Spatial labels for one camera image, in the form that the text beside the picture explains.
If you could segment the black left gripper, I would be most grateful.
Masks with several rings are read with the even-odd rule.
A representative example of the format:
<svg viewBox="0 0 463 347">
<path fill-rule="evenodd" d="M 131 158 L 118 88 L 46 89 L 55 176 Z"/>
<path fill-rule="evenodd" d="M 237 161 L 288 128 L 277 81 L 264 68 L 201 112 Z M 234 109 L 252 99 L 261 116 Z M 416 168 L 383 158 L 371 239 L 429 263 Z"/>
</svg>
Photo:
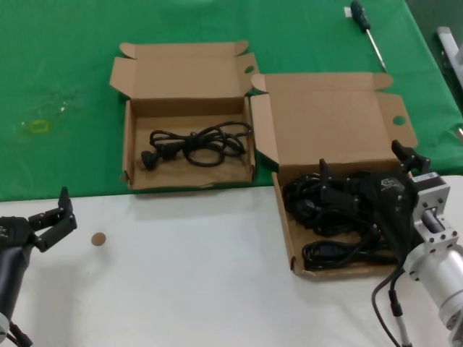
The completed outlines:
<svg viewBox="0 0 463 347">
<path fill-rule="evenodd" d="M 58 207 L 24 217 L 1 217 L 1 253 L 17 247 L 34 247 L 46 252 L 77 228 L 68 188 L 62 187 Z M 45 229 L 40 236 L 35 231 Z"/>
</svg>

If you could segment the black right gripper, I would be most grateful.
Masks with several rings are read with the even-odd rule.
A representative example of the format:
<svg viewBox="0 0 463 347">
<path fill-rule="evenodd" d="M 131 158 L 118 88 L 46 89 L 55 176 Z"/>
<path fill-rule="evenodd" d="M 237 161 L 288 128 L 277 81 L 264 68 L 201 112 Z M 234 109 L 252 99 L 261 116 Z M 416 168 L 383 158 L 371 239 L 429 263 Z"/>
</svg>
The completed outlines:
<svg viewBox="0 0 463 347">
<path fill-rule="evenodd" d="M 345 213 L 357 214 L 377 225 L 400 261 L 409 253 L 413 239 L 411 174 L 428 174 L 430 159 L 393 140 L 391 150 L 400 162 L 394 171 L 360 171 L 355 174 L 356 195 L 347 179 L 333 179 L 324 159 L 319 161 L 320 200 Z"/>
</svg>

